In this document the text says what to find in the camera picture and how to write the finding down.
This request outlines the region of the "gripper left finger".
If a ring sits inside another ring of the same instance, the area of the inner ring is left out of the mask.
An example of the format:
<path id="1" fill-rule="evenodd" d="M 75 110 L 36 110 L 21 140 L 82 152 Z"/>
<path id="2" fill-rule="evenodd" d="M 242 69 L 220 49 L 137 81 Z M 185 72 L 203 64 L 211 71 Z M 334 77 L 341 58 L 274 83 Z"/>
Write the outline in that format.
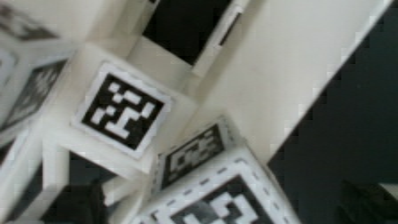
<path id="1" fill-rule="evenodd" d="M 68 185 L 41 216 L 44 224 L 107 224 L 107 207 L 98 183 Z"/>

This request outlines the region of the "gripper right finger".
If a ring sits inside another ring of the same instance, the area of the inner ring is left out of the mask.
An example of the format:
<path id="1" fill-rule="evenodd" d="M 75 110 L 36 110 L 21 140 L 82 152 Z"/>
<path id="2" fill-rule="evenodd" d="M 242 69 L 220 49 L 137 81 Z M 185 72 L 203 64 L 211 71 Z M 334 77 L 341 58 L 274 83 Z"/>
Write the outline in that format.
<path id="1" fill-rule="evenodd" d="M 341 182 L 336 224 L 398 224 L 398 199 L 378 184 Z"/>

